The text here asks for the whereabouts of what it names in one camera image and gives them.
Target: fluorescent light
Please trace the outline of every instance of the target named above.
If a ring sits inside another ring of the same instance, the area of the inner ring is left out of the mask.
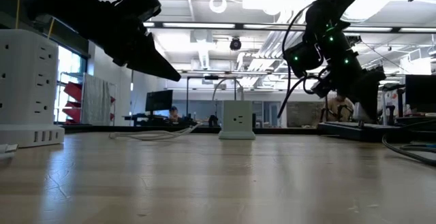
[[[267,71],[233,71],[232,74],[245,74],[245,75],[266,75]]]
[[[348,27],[344,30],[347,31],[355,31],[355,32],[390,32],[392,31],[392,27]]]
[[[436,33],[436,28],[405,27],[400,29],[400,32],[401,33],[417,33],[417,32]]]
[[[258,86],[258,89],[274,89],[274,86]]]
[[[177,72],[180,74],[225,74],[225,71],[219,71],[219,70],[205,70],[205,71],[178,70]]]
[[[380,84],[399,84],[400,81],[394,81],[394,80],[382,80],[379,83]]]
[[[235,24],[228,23],[183,23],[183,22],[172,22],[163,23],[163,27],[167,28],[185,28],[185,29],[233,29]]]
[[[262,30],[287,30],[289,25],[287,24],[244,24],[245,29],[262,29]],[[304,31],[306,26],[304,25],[294,25],[291,30],[293,31]]]
[[[154,22],[144,22],[144,27],[155,27]]]

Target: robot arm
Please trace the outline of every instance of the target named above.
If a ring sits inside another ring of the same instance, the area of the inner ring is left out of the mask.
[[[358,102],[366,115],[377,117],[377,90],[380,80],[386,78],[383,69],[362,69],[357,56],[342,30],[349,23],[341,21],[345,10],[355,0],[317,0],[306,13],[306,30],[302,42],[285,51],[285,58],[298,78],[306,71],[319,67],[324,61],[327,67],[320,81],[312,87],[319,97],[331,90]]]
[[[180,74],[156,51],[153,35],[143,25],[160,7],[158,0],[32,0],[26,10],[30,20],[54,16],[102,47],[119,66],[179,81]]]

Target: white wall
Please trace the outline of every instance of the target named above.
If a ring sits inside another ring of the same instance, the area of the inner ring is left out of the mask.
[[[148,92],[162,91],[165,80],[134,71],[134,89],[131,92],[131,113],[144,113]]]
[[[115,125],[128,125],[123,116],[129,115],[131,70],[113,63],[112,58],[92,42],[89,42],[89,54],[89,74],[116,85]]]

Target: electrical outlet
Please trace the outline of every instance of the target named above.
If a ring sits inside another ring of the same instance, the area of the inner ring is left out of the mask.
[[[220,139],[255,139],[251,101],[224,101]]]
[[[20,147],[59,144],[53,125],[58,46],[30,31],[0,29],[0,138]]]

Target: table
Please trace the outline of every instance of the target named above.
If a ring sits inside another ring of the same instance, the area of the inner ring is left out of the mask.
[[[67,135],[0,162],[2,223],[434,223],[436,169],[320,136]]]

